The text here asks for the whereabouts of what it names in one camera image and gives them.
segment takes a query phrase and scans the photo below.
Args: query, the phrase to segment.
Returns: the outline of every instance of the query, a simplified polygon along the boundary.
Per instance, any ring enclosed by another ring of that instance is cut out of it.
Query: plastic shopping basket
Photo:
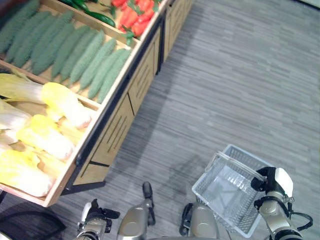
[[[255,191],[251,181],[265,180],[256,172],[263,167],[272,165],[230,144],[213,157],[192,191],[227,230],[250,238],[261,219],[254,201],[265,195]]]

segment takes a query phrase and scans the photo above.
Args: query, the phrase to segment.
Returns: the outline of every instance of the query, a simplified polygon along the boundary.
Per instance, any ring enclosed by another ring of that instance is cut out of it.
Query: wooden display shelf
[[[71,127],[67,120],[59,122],[60,130],[75,144],[75,149],[69,159],[61,163],[61,172],[54,172],[50,168],[49,160],[52,158],[51,156],[43,152],[40,154],[42,159],[41,169],[56,176],[56,181],[48,195],[46,197],[34,197],[3,184],[0,184],[0,189],[48,207],[56,203],[62,193],[70,194],[103,186],[102,183],[109,171],[109,167],[130,129],[131,123],[155,74],[159,71],[160,65],[164,61],[164,55],[169,53],[178,35],[174,31],[179,31],[183,24],[187,9],[185,3],[185,0],[162,1],[159,11],[150,20],[140,40],[134,39],[131,43],[131,55],[101,104],[96,103],[95,99],[86,98],[85,91],[77,95],[79,101],[92,112],[92,121],[83,131]],[[178,11],[174,10],[177,8],[174,8],[175,4],[179,4],[181,8],[183,7],[183,11],[179,13],[179,16],[172,13]],[[88,6],[93,11],[92,3],[89,3]],[[49,10],[53,13],[73,11],[73,19],[76,26],[88,25],[91,28],[103,30],[106,40],[116,38],[118,48],[128,47],[126,46],[126,38],[118,29],[57,0],[41,0],[40,10]],[[168,23],[173,24],[174,19],[179,19],[180,22],[178,26],[170,27]],[[167,38],[170,39],[169,45],[166,42]],[[24,68],[17,68],[0,60],[0,66],[8,69],[16,68],[26,74],[32,81],[40,84],[45,84],[50,80],[50,69],[36,76],[25,69],[28,64]],[[75,84],[71,87],[71,90],[77,92],[78,87]],[[34,105],[34,103],[25,102],[15,104],[16,107],[24,109],[31,114],[44,113],[43,105],[38,106]],[[16,144],[13,147],[17,150],[23,150],[26,146]]]

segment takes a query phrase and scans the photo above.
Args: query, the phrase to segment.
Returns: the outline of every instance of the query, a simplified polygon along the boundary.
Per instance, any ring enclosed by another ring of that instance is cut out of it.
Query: red pepper
[[[122,6],[127,0],[112,0],[111,4],[117,8]]]
[[[130,28],[136,21],[138,20],[138,13],[136,13],[135,11],[131,11],[129,14],[129,17],[127,18],[127,20],[122,24],[124,25],[127,29]]]
[[[126,1],[122,6],[121,6],[121,12],[123,12],[124,10],[126,10],[128,7],[128,2]]]
[[[141,11],[145,12],[152,4],[153,0],[140,0],[137,4]]]
[[[121,16],[120,21],[119,21],[119,23],[118,23],[118,25],[119,25],[118,28],[119,28],[119,29],[122,28],[122,25],[124,25],[125,22],[128,20],[129,15],[131,14],[131,12],[134,12],[131,7],[127,7],[127,8],[122,12],[122,16]]]
[[[152,16],[155,13],[153,10],[154,4],[155,4],[154,1],[152,1],[152,4],[148,8],[148,10],[146,10],[144,12],[144,14],[142,14],[138,17],[138,21],[137,21],[138,23],[143,23],[143,22],[149,21],[152,18]]]
[[[134,36],[140,37],[144,33],[148,24],[148,21],[142,23],[136,22],[135,24],[133,24],[131,31],[133,32]]]

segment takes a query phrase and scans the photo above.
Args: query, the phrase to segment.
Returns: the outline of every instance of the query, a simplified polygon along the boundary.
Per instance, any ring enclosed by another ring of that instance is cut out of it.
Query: cabinet door
[[[134,114],[137,114],[157,72],[159,45],[160,29],[155,33],[132,77],[132,85],[130,86],[128,93]]]
[[[183,25],[185,12],[185,1],[176,0],[172,5],[171,18],[170,18],[170,33],[169,33],[169,49],[173,47],[180,29]]]
[[[190,12],[191,6],[192,6],[192,0],[185,0],[183,21],[186,20],[186,17],[188,15],[188,13]]]
[[[129,96],[126,94],[122,103],[117,108],[115,115],[108,121],[102,131],[102,137],[92,157],[84,165],[74,185],[101,182],[105,178],[109,166],[114,161],[122,142],[134,120],[134,114]]]
[[[74,185],[102,182],[105,179],[108,171],[109,167],[107,166],[89,163],[85,167],[84,172],[80,176],[78,176],[78,178],[74,182]]]
[[[183,25],[185,5],[185,0],[175,0],[173,4],[167,8],[164,33],[164,60],[167,59]]]

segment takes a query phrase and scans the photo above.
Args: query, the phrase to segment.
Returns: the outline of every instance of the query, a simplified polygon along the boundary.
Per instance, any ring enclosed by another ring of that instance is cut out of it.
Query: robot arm
[[[294,212],[293,182],[288,173],[282,168],[264,167],[257,171],[266,177],[266,181],[254,178],[251,187],[256,191],[265,191],[266,196],[254,202],[266,222],[272,240],[303,240],[300,231],[313,225],[312,218],[304,213]],[[309,223],[296,228],[291,215],[297,214],[309,219]]]
[[[98,206],[97,199],[88,202],[82,211],[81,222],[78,223],[78,236],[75,240],[102,240],[104,233],[109,233],[111,219],[117,219],[120,212]]]

